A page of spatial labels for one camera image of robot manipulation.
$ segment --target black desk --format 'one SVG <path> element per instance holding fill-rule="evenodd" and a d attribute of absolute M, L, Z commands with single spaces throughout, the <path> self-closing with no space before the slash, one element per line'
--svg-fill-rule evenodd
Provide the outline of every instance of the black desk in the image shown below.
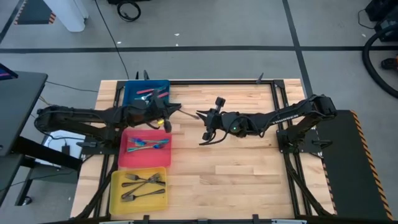
<path fill-rule="evenodd" d="M 33 170 L 35 158 L 73 170 L 80 170 L 81 160 L 49 149 L 20 136 L 33 107 L 44 89 L 47 75 L 17 72 L 19 78 L 0 81 L 0 205 L 19 166 Z M 29 173 L 16 205 L 22 205 L 32 180 Z"/>

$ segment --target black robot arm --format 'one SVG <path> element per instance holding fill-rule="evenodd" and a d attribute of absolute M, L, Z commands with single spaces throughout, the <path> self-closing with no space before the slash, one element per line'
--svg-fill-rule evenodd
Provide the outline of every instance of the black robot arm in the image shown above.
<path fill-rule="evenodd" d="M 286 130 L 288 132 L 288 139 L 286 140 L 291 144 L 297 144 L 304 138 L 305 133 L 319 121 L 336 116 L 336 108 L 333 102 L 324 95 L 313 95 L 306 100 L 266 114 L 221 112 L 221 107 L 224 104 L 225 100 L 218 97 L 215 109 L 197 112 L 197 115 L 205 122 L 206 126 L 206 132 L 202 137 L 205 142 L 201 143 L 201 145 L 219 143 L 225 139 L 227 134 L 240 138 L 247 135 L 264 137 L 264 133 L 269 126 L 304 116 L 304 119 L 299 124 L 293 125 Z M 225 135 L 220 140 L 213 141 L 217 129 L 225 131 Z"/>
<path fill-rule="evenodd" d="M 170 116 L 181 108 L 180 103 L 168 103 L 157 97 L 157 93 L 147 104 L 144 100 L 134 100 L 128 106 L 106 110 L 87 110 L 66 106 L 49 106 L 37 111 L 35 127 L 42 133 L 65 130 L 93 137 L 97 141 L 118 144 L 122 131 L 128 127 L 149 124 L 164 120 L 166 132 L 171 132 Z M 87 123 L 103 123 L 97 128 Z"/>

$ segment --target monitor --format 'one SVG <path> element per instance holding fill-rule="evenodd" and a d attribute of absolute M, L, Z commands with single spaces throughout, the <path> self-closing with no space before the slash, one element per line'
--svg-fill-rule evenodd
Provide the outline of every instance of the monitor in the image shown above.
<path fill-rule="evenodd" d="M 0 81 L 18 78 L 18 75 L 0 63 Z"/>

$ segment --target plastic tray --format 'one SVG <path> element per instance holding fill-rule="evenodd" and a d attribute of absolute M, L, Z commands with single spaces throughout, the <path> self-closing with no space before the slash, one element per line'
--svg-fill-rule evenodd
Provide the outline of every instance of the plastic tray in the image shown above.
<path fill-rule="evenodd" d="M 151 88 L 160 88 L 166 86 L 166 89 L 161 91 L 160 94 L 169 92 L 170 93 L 170 81 L 168 80 L 134 80 L 127 81 L 124 89 L 124 98 L 123 98 L 123 106 L 127 106 L 131 104 L 132 101 L 136 98 L 146 96 L 148 93 L 137 94 L 137 91 L 148 90 Z M 169 102 L 169 96 L 165 96 L 164 99 L 166 102 Z"/>
<path fill-rule="evenodd" d="M 132 202 L 121 202 L 122 194 L 132 190 L 137 185 L 129 187 L 121 187 L 123 182 L 134 182 L 125 178 L 125 174 L 136 174 L 140 178 L 148 179 L 150 176 L 160 173 L 162 181 L 166 182 L 166 186 L 163 187 L 158 184 L 146 184 L 137 189 L 133 194 L 142 195 L 154 192 L 156 190 L 165 189 L 164 194 L 155 194 L 143 196 L 135 199 Z M 120 170 L 112 173 L 111 181 L 111 198 L 109 200 L 109 212 L 112 215 L 123 215 L 134 212 L 149 212 L 156 210 L 165 210 L 167 208 L 167 180 L 166 180 L 166 169 L 164 167 L 156 167 L 151 169 L 139 169 L 139 170 Z"/>
<path fill-rule="evenodd" d="M 163 140 L 168 139 L 169 142 L 164 144 L 161 149 L 141 149 L 134 152 L 127 152 L 127 148 L 137 147 L 135 143 L 130 142 L 131 138 L 139 138 L 143 140 Z M 122 133 L 119 167 L 127 168 L 149 168 L 149 167 L 168 167 L 171 163 L 171 145 L 172 135 L 164 130 L 139 130 L 126 128 Z"/>

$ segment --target wooden tabletop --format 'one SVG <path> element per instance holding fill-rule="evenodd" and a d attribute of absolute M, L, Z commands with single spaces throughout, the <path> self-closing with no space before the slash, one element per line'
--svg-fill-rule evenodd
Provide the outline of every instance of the wooden tabletop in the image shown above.
<path fill-rule="evenodd" d="M 284 81 L 289 104 L 304 99 L 299 79 Z M 116 83 L 116 80 L 101 82 L 97 110 L 112 107 Z M 188 113 L 214 108 L 217 96 L 226 99 L 224 111 L 274 111 L 271 88 L 266 85 L 179 85 L 170 88 L 170 101 L 181 103 Z M 264 138 L 228 136 L 219 144 L 199 146 L 205 131 L 201 120 L 175 112 L 170 121 L 173 138 L 172 163 L 167 168 L 168 209 L 113 215 L 112 219 L 142 220 L 144 215 L 156 220 L 250 219 L 252 214 L 258 214 L 260 218 L 294 217 L 284 160 L 275 135 L 277 126 L 271 126 Z M 222 135 L 219 131 L 216 139 Z M 309 154 L 300 156 L 308 188 L 323 207 L 333 213 L 321 160 Z M 71 217 L 78 215 L 96 192 L 102 162 L 103 156 L 93 156 L 83 164 Z M 303 213 L 302 196 L 299 188 L 296 189 Z M 108 190 L 104 193 L 100 215 L 106 213 L 107 200 Z"/>

